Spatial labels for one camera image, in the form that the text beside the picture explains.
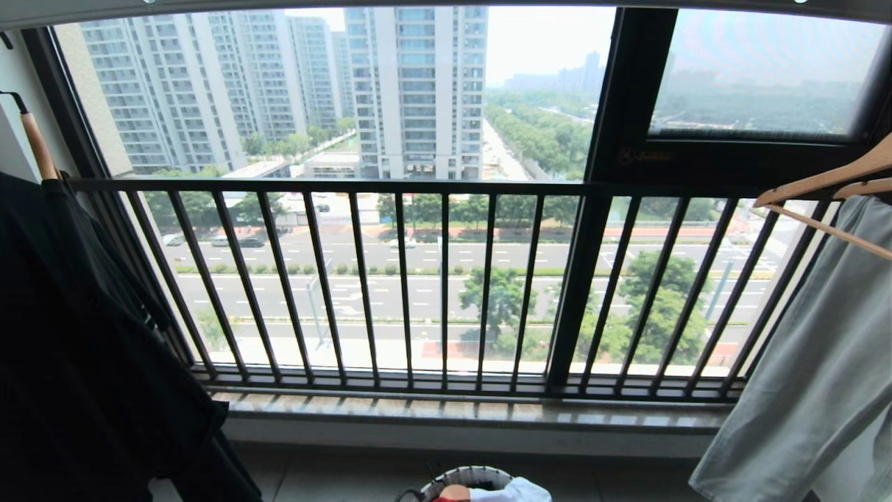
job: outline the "sky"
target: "sky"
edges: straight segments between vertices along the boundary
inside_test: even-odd
[[[331,29],[344,29],[340,8],[286,12],[322,17]],[[486,86],[499,87],[516,73],[580,67],[592,51],[600,54],[604,66],[614,14],[612,7],[490,7]],[[714,71],[722,83],[863,81],[887,30],[801,16],[682,10],[673,35],[673,70]]]
[[[490,7],[486,86],[499,87],[515,73],[557,73],[585,63],[597,51],[601,66],[610,49],[613,7]],[[288,9],[288,15],[321,17],[344,30],[343,9]]]

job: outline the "low building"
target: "low building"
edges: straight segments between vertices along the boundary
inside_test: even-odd
[[[359,154],[323,152],[303,163],[304,178],[356,178]]]

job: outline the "wooden hanger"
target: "wooden hanger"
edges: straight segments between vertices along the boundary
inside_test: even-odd
[[[21,114],[21,125],[25,129],[25,136],[28,137],[28,143],[31,145],[31,152],[34,153],[34,160],[37,162],[37,169],[40,171],[40,178],[43,180],[60,180],[62,177],[55,168],[53,156],[50,155],[50,149],[44,141],[44,135],[41,134],[40,128],[37,126],[37,120],[34,115],[29,113],[25,102],[22,101],[19,93],[0,91],[0,95],[7,94],[12,96],[15,104],[19,107]]]
[[[818,222],[802,214],[793,213],[789,209],[784,209],[777,205],[777,203],[791,197],[801,196],[821,188],[831,187],[875,172],[885,171],[890,167],[892,167],[892,134],[883,138],[871,151],[851,163],[768,190],[756,199],[754,206],[765,206],[775,213],[793,218],[892,261],[892,251],[884,247],[877,246],[848,232],[835,229],[830,225]],[[855,194],[879,193],[887,190],[892,190],[892,178],[847,185],[836,193],[835,198],[846,198]]]

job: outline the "apartment building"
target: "apartment building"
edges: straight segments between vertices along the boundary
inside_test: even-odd
[[[239,135],[275,140],[306,132],[292,18],[281,10],[206,15]]]
[[[79,26],[135,173],[246,165],[206,14]]]
[[[345,9],[364,177],[480,177],[485,6]]]
[[[341,88],[337,80],[335,44],[322,18],[289,17],[290,47],[300,69],[307,123],[336,129],[343,116]]]
[[[352,117],[353,107],[353,79],[350,69],[350,40],[346,31],[333,31],[334,65],[337,69],[338,88],[341,89],[341,113],[344,117]]]

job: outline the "floor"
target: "floor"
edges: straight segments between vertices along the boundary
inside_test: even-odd
[[[391,502],[406,488],[421,488],[430,476],[459,465],[494,465],[550,491],[555,502],[687,502],[704,500],[687,480],[692,462],[629,459],[568,459],[486,454],[381,453],[240,446],[237,448],[266,502]],[[177,502],[166,481],[151,486],[157,502]],[[410,501],[410,496],[403,499]]]

